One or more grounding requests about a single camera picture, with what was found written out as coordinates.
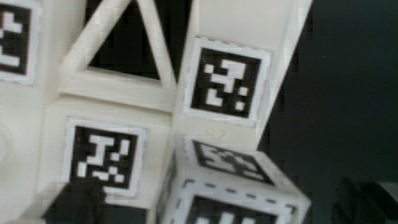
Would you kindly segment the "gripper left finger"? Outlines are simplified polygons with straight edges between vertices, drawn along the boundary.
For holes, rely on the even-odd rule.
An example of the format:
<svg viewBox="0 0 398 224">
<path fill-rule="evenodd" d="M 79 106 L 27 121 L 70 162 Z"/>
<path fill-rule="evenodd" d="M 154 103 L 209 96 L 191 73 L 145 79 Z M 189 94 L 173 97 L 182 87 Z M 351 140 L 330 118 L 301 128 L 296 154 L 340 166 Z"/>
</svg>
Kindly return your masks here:
<svg viewBox="0 0 398 224">
<path fill-rule="evenodd" d="M 70 183 L 45 211 L 47 224 L 100 224 L 106 192 L 102 185 Z"/>
</svg>

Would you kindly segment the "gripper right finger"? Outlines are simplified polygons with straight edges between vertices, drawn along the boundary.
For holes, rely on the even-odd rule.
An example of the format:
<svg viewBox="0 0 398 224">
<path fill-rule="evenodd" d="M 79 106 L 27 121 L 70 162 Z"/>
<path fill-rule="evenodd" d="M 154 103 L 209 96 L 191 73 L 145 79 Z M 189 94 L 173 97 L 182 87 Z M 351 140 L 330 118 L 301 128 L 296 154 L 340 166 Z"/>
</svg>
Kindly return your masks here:
<svg viewBox="0 0 398 224">
<path fill-rule="evenodd" d="M 344 178 L 337 196 L 333 224 L 398 224 L 398 182 Z"/>
</svg>

